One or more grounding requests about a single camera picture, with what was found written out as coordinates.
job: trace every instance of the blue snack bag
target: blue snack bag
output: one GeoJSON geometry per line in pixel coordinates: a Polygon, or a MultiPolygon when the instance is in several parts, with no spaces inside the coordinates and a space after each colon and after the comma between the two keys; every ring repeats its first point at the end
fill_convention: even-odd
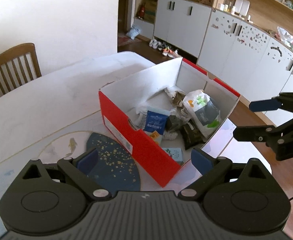
{"type": "Polygon", "coordinates": [[[148,134],[158,145],[162,140],[165,124],[168,116],[164,114],[155,113],[152,111],[147,112],[146,125],[144,131],[148,134]]]}

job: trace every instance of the doorway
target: doorway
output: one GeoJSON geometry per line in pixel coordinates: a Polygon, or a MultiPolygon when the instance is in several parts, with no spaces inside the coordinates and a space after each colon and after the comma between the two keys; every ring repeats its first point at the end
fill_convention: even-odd
{"type": "Polygon", "coordinates": [[[127,31],[128,0],[119,0],[118,9],[118,33],[127,31]]]}

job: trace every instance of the cardboard box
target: cardboard box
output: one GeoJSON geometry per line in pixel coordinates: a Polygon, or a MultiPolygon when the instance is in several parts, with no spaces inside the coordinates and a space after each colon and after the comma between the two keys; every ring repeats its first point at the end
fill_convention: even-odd
{"type": "MultiPolygon", "coordinates": [[[[134,128],[132,119],[136,115],[135,107],[144,102],[166,110],[172,108],[164,92],[166,87],[172,86],[185,92],[203,89],[214,98],[223,120],[220,127],[240,97],[238,92],[217,78],[209,79],[205,70],[182,58],[134,73],[99,91],[105,126],[161,187],[167,185],[181,168],[161,147],[180,147],[184,150],[182,137],[179,136],[174,141],[164,141],[166,145],[158,146],[143,130],[134,128]]],[[[190,159],[191,150],[184,151],[184,161],[190,159]]]]}
{"type": "Polygon", "coordinates": [[[155,14],[156,14],[156,6],[157,2],[154,1],[146,1],[145,9],[144,9],[144,19],[148,22],[155,22],[155,14]]]}

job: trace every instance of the white wall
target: white wall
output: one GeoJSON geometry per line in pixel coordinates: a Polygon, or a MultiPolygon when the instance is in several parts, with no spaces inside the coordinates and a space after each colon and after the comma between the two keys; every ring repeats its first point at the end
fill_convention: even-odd
{"type": "Polygon", "coordinates": [[[0,53],[33,42],[42,75],[114,54],[118,1],[0,0],[0,53]]]}

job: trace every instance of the blue gripper pad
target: blue gripper pad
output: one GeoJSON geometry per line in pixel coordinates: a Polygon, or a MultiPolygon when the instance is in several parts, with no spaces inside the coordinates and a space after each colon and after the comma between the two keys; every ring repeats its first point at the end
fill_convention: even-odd
{"type": "Polygon", "coordinates": [[[82,159],[77,161],[77,169],[83,172],[88,176],[93,167],[98,163],[99,160],[99,152],[97,149],[93,149],[87,155],[85,155],[82,159]]]}
{"type": "Polygon", "coordinates": [[[215,158],[211,157],[203,150],[193,149],[191,151],[191,162],[202,175],[213,169],[214,161],[215,158]]]}

